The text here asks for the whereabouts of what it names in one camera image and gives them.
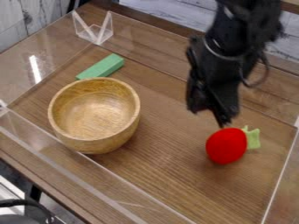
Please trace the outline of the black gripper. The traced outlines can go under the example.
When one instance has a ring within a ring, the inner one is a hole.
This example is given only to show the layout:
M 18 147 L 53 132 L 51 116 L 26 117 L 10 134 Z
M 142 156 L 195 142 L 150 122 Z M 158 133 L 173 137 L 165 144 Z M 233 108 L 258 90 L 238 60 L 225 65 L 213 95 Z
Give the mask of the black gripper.
M 212 110 L 221 128 L 240 115 L 240 85 L 256 88 L 269 77 L 269 60 L 264 51 L 225 56 L 199 36 L 190 38 L 186 50 L 191 65 L 187 80 L 187 109 L 198 114 Z

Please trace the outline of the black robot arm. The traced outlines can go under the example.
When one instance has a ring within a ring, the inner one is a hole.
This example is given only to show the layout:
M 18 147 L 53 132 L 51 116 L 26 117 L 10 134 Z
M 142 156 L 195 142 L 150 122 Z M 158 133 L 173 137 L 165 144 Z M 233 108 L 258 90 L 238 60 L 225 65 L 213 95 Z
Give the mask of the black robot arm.
M 240 88 L 256 88 L 270 75 L 268 43 L 284 30 L 282 0 L 217 0 L 212 27 L 190 37 L 191 65 L 186 103 L 194 113 L 209 110 L 221 127 L 240 115 Z

